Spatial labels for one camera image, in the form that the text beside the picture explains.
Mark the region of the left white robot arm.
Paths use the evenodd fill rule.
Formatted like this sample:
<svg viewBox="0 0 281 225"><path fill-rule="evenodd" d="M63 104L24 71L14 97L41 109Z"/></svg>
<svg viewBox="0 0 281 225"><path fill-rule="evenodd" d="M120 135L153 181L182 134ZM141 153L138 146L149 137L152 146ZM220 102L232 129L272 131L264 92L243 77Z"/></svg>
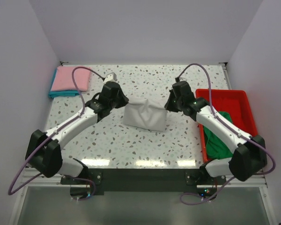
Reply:
<svg viewBox="0 0 281 225"><path fill-rule="evenodd" d="M25 162L47 178L60 174L71 176L77 184L84 183L88 168L77 159L63 159L62 149L83 130L107 117L112 109L126 106L128 101L118 83L107 82L72 117L45 132L36 130L31 135Z"/></svg>

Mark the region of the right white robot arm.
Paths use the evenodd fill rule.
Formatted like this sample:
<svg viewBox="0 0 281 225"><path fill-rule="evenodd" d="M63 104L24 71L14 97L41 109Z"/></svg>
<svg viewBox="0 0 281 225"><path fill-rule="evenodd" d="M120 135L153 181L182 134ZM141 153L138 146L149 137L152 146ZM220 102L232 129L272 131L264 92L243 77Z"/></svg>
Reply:
<svg viewBox="0 0 281 225"><path fill-rule="evenodd" d="M165 104L169 112L182 112L209 129L232 153L231 157L213 159L201 167L200 181L210 184L218 176L232 175L239 181L246 181L267 165L265 140L236 127L212 106L211 100L196 98L186 81L172 85Z"/></svg>

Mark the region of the white t shirt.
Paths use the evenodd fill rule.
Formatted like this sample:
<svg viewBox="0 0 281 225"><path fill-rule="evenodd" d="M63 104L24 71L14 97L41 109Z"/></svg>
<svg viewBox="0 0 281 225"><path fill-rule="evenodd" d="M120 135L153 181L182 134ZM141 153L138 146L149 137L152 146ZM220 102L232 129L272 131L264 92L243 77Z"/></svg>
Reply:
<svg viewBox="0 0 281 225"><path fill-rule="evenodd" d="M132 127L164 132L167 111L160 102L147 98L130 98L124 108L123 123Z"/></svg>

